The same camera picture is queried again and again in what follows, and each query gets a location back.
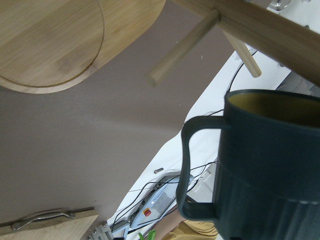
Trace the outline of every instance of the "mug rim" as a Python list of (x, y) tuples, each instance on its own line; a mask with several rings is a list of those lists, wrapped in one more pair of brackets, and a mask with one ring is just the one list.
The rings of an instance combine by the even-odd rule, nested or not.
[(269, 121), (269, 122), (272, 122), (272, 123), (280, 125), (280, 126), (294, 128), (295, 130), (300, 130), (300, 131), (303, 130), (303, 131), (312, 132), (314, 134), (315, 133), (320, 134), (320, 127), (300, 125), (300, 124), (296, 124), (296, 123), (292, 123), (292, 122), (285, 122), (283, 120), (278, 120), (278, 119), (274, 119), (274, 118), (267, 117), (267, 116), (262, 116), (262, 115), (244, 110), (244, 109), (234, 105), (233, 103), (231, 103), (228, 100), (228, 98), (230, 98), (231, 96), (234, 96), (237, 94), (245, 94), (245, 93), (265, 93), (265, 94), (287, 95), (287, 96), (294, 96), (294, 97), (298, 97), (298, 98), (310, 99), (313, 101), (317, 101), (319, 103), (320, 103), (320, 97), (305, 95), (305, 94), (296, 93), (296, 92), (276, 91), (276, 90), (268, 90), (268, 89), (240, 89), (240, 90), (235, 90), (235, 91), (228, 91), (224, 96), (224, 102), (228, 103), (228, 105), (230, 105), (232, 108), (237, 109), (237, 111), (240, 111), (241, 113), (250, 115), (252, 117), (254, 116), (255, 118), (258, 118), (260, 120)]

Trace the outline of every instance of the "person's arm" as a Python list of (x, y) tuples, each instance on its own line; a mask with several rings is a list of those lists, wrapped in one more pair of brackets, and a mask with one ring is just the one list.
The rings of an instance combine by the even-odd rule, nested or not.
[[(169, 211), (169, 213), (175, 210), (176, 208), (177, 206), (174, 206)], [(180, 215), (178, 209), (170, 215), (163, 217), (152, 228), (155, 230), (155, 240), (161, 240), (167, 233), (169, 233), (172, 229), (174, 229), (176, 226), (178, 226), (179, 223), (181, 223), (184, 220), (186, 219)]]

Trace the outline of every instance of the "person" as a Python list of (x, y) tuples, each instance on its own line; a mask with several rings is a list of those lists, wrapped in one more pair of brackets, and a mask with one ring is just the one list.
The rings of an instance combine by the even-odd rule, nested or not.
[(163, 217), (152, 229), (155, 230), (154, 240), (215, 240), (218, 230), (213, 222), (191, 221), (183, 218), (173, 207), (171, 214)]

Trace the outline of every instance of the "wooden dowel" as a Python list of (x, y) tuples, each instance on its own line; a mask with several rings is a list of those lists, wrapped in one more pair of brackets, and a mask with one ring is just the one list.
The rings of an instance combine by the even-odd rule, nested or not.
[(320, 86), (320, 35), (243, 0), (174, 0), (206, 16), (220, 12), (218, 27)]
[(203, 38), (203, 36), (219, 21), (219, 11), (212, 10), (180, 41), (152, 70), (146, 75), (147, 81), (156, 86), (168, 73), (176, 67), (181, 59)]
[(256, 63), (254, 57), (249, 52), (247, 46), (242, 41), (230, 35), (229, 33), (225, 31), (223, 33), (226, 36), (226, 38), (229, 40), (230, 44), (232, 45), (236, 53), (241, 58), (243, 64), (249, 70), (252, 77), (254, 78), (260, 77), (262, 72), (258, 64)]

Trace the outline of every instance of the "mug handle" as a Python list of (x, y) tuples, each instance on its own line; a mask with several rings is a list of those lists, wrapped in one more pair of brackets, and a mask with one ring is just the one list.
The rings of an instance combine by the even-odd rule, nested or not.
[(202, 129), (230, 129), (231, 126), (223, 116), (196, 116), (188, 120), (182, 128), (182, 169), (176, 188), (176, 202), (179, 212), (186, 219), (195, 221), (212, 221), (217, 219), (215, 206), (212, 202), (187, 202), (187, 190), (190, 177), (189, 141), (192, 135)]

